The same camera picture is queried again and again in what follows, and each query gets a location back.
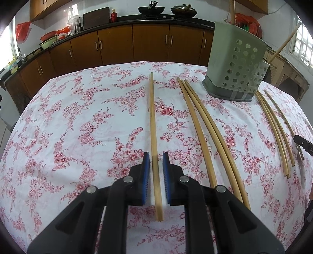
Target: pink floral pattern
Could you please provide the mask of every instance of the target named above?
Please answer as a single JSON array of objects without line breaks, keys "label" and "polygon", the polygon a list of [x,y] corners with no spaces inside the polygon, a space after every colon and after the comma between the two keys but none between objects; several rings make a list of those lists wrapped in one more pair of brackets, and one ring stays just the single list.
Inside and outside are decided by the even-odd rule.
[{"label": "pink floral pattern", "polygon": [[[206,68],[178,63],[136,62],[86,69],[50,80],[27,106],[0,164],[0,219],[19,246],[30,242],[85,188],[109,186],[126,176],[150,152],[149,73],[154,72],[159,160],[209,186],[202,150],[177,76],[187,79],[214,119],[245,185],[253,213],[287,248],[303,226],[313,182],[313,158],[297,157],[292,136],[276,112],[296,166],[283,175],[275,137],[257,100],[231,102],[208,95]],[[313,129],[298,104],[262,83],[294,132],[313,140]],[[230,191],[218,151],[203,121],[218,184]],[[165,201],[165,190],[162,189]],[[147,206],[129,207],[127,253],[185,253],[183,207],[164,207],[155,221],[153,186]]]}]

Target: plastic basket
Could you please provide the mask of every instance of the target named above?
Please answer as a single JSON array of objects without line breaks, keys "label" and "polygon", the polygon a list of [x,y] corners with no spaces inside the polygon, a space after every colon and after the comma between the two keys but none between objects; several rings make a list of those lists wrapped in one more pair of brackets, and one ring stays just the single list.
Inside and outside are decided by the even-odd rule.
[{"label": "plastic basket", "polygon": [[269,64],[263,62],[267,45],[248,31],[215,22],[207,74],[203,85],[216,98],[252,101]]}]

